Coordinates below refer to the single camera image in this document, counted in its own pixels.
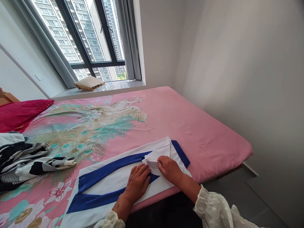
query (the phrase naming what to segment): wooden bed frame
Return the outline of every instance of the wooden bed frame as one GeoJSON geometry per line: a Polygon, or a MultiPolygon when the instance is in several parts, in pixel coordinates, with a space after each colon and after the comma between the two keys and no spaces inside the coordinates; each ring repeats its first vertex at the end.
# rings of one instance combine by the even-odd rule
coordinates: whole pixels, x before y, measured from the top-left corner
{"type": "Polygon", "coordinates": [[[0,87],[0,105],[5,105],[7,103],[20,102],[16,97],[11,93],[3,91],[0,87]]]}

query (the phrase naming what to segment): bed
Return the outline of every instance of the bed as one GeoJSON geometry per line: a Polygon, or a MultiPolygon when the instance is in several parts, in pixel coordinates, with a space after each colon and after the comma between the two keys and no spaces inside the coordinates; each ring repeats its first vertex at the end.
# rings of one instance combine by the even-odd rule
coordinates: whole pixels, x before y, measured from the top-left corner
{"type": "MultiPolygon", "coordinates": [[[[252,154],[248,141],[170,87],[54,102],[23,134],[28,142],[48,143],[50,156],[72,156],[78,163],[1,195],[0,227],[59,226],[80,169],[167,136],[184,150],[197,183],[238,167],[252,154]]],[[[133,211],[177,192],[166,190],[133,211]]]]}

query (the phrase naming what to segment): white shirt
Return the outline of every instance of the white shirt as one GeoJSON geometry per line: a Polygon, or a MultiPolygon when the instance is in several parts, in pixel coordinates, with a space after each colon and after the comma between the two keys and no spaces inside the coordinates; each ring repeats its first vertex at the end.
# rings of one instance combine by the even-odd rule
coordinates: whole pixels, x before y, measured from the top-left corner
{"type": "Polygon", "coordinates": [[[178,143],[169,137],[119,154],[79,171],[61,226],[86,227],[105,218],[124,191],[131,169],[136,165],[148,164],[152,170],[151,175],[156,178],[152,180],[151,176],[146,193],[136,204],[172,188],[174,185],[157,173],[157,158],[160,155],[171,157],[183,173],[191,176],[186,168],[190,161],[178,143]],[[146,153],[148,156],[143,159],[143,154],[146,153]]]}

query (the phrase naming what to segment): black and white striped clothing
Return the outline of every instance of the black and white striped clothing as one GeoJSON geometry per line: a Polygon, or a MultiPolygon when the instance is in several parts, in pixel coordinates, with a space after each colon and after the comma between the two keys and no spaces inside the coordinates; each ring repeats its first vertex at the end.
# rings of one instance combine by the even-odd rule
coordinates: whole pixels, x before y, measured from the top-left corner
{"type": "Polygon", "coordinates": [[[47,143],[25,143],[22,134],[0,133],[0,192],[47,172],[76,165],[73,157],[44,157],[51,151],[47,143]]]}

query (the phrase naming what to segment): red pillow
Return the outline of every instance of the red pillow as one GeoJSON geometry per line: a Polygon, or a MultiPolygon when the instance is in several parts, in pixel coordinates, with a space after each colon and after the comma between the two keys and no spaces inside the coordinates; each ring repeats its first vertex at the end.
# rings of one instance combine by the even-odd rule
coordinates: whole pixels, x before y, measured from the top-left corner
{"type": "Polygon", "coordinates": [[[30,100],[0,106],[0,132],[24,132],[30,122],[54,100],[30,100]]]}

